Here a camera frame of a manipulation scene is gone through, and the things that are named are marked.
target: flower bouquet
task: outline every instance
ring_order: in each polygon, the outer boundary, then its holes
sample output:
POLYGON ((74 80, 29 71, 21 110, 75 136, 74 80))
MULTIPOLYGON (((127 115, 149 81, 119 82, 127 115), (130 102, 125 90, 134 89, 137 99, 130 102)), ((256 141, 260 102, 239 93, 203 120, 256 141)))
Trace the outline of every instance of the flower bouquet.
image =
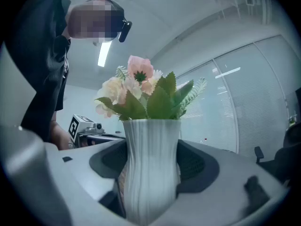
POLYGON ((121 121, 179 119, 204 90, 206 81, 201 78, 194 85, 191 80, 176 90, 174 73, 162 75, 161 71, 154 71, 149 59, 130 56, 127 70, 119 66, 116 76, 98 91, 96 111, 105 117, 116 114, 121 121))
POLYGON ((124 207, 129 221, 148 225, 174 202, 179 118, 205 86, 201 78, 177 90, 173 72, 163 77, 150 60, 130 56, 127 69, 118 67, 116 76, 98 91, 96 111, 119 116, 125 129, 124 207))

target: ceiling light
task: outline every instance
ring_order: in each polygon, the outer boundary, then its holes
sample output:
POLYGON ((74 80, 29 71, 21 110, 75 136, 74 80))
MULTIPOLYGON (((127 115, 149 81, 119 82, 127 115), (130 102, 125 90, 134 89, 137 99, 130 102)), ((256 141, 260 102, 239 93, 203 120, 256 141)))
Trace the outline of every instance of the ceiling light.
POLYGON ((220 78, 220 77, 222 77, 222 76, 224 76, 224 75, 233 73, 233 72, 238 71, 238 70, 240 70, 240 67, 238 67, 238 68, 236 68, 236 69, 234 69, 234 70, 230 70, 230 71, 228 71, 228 72, 226 72, 226 73, 221 73, 221 74, 217 75, 215 78, 216 78, 216 79, 217 79, 217 78, 220 78))
POLYGON ((102 46, 101 46, 100 52, 99 52, 99 57, 98 57, 98 63, 97 63, 98 66, 104 67, 105 60, 107 58, 111 43, 112 43, 112 41, 102 43, 102 46))

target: white vase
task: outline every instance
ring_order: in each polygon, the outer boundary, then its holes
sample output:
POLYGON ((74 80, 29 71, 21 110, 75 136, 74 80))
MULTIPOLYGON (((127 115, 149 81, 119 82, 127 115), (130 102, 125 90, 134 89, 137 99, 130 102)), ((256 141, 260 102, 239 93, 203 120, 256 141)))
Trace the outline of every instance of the white vase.
POLYGON ((180 120, 123 122, 127 138, 124 206, 127 219, 144 226, 175 201, 180 120))

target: peach rose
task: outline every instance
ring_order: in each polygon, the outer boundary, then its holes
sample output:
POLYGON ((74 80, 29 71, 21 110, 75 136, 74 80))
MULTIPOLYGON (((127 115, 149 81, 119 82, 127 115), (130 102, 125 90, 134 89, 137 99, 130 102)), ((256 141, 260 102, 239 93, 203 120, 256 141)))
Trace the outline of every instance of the peach rose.
POLYGON ((138 82, 148 80, 153 76, 154 68, 149 59, 131 55, 127 62, 127 72, 129 76, 138 82))
POLYGON ((121 90, 121 79, 111 77, 103 83, 102 88, 97 92, 98 97, 110 98, 113 105, 119 102, 119 93, 121 90))
POLYGON ((139 83, 134 78, 126 77, 126 79, 122 82, 119 94, 119 104, 121 105, 126 102, 127 90, 129 90, 138 100, 141 97, 142 91, 139 83))
POLYGON ((144 93, 151 95, 154 92, 156 84, 157 84, 158 80, 161 78, 162 74, 163 73, 160 70, 154 71, 153 76, 151 78, 149 78, 148 81, 145 81, 142 83, 141 90, 144 93))
POLYGON ((113 110, 106 107, 103 103, 100 102, 95 108, 96 112, 100 115, 104 115, 104 118, 110 118, 113 114, 113 110))

